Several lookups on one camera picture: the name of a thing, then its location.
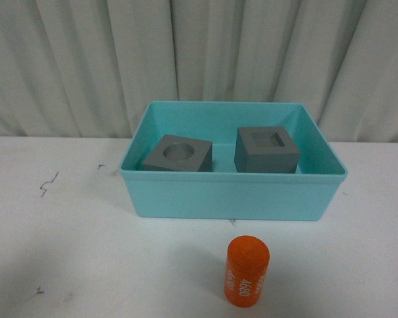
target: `table surface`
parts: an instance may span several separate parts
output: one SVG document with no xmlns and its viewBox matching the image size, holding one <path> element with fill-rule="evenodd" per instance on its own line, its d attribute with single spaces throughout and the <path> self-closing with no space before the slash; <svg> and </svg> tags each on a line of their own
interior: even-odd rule
<svg viewBox="0 0 398 318">
<path fill-rule="evenodd" d="M 348 177 L 289 222 L 138 217 L 129 142 L 0 137 L 0 317 L 398 317 L 398 144 L 332 143 Z M 239 235 L 271 251 L 245 309 L 223 293 Z"/>
</svg>

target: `turquoise plastic bin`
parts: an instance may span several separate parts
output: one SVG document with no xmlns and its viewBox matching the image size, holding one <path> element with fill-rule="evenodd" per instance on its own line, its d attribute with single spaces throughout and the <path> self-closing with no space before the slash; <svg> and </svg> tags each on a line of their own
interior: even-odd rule
<svg viewBox="0 0 398 318">
<path fill-rule="evenodd" d="M 237 173 L 238 127 L 284 126 L 300 148 L 295 174 Z M 142 171 L 164 134 L 210 140 L 213 172 Z M 316 221 L 347 169 L 296 103 L 155 101 L 119 167 L 141 217 Z"/>
</svg>

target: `gray block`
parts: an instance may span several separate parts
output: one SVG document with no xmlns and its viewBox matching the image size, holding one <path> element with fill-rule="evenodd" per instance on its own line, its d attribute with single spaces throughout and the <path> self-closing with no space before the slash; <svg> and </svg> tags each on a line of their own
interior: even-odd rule
<svg viewBox="0 0 398 318">
<path fill-rule="evenodd" d="M 212 171 L 212 142 L 164 135 L 142 162 L 151 171 Z"/>
<path fill-rule="evenodd" d="M 237 172 L 294 174 L 299 158 L 300 150 L 284 127 L 237 129 Z"/>
</svg>

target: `white curtain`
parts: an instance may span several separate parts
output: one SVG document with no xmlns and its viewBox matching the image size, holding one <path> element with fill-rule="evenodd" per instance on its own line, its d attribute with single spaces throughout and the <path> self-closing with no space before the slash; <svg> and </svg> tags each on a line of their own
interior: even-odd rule
<svg viewBox="0 0 398 318">
<path fill-rule="evenodd" d="M 398 0 L 0 1 L 0 135 L 128 137 L 152 100 L 294 101 L 398 142 Z"/>
</svg>

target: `scuff mark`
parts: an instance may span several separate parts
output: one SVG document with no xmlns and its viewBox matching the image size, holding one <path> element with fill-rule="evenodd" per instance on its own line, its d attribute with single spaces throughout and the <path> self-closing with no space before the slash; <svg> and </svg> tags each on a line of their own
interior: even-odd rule
<svg viewBox="0 0 398 318">
<path fill-rule="evenodd" d="M 39 287 L 37 288 L 37 293 L 44 293 L 44 291 L 41 290 L 41 286 L 39 286 Z"/>
<path fill-rule="evenodd" d="M 46 194 L 46 192 L 47 192 L 47 189 L 44 189 L 43 187 L 44 187 L 46 184 L 52 184 L 53 181 L 54 181 L 54 180 L 56 179 L 56 177 L 58 176 L 58 174 L 59 174 L 59 171 L 57 171 L 57 173 L 56 173 L 56 175 L 54 176 L 54 178 L 52 179 L 52 181 L 46 181 L 46 182 L 44 182 L 44 183 L 40 186 L 40 190 L 43 190 L 43 193 L 42 193 L 41 197 L 43 197 L 43 196 Z"/>
</svg>

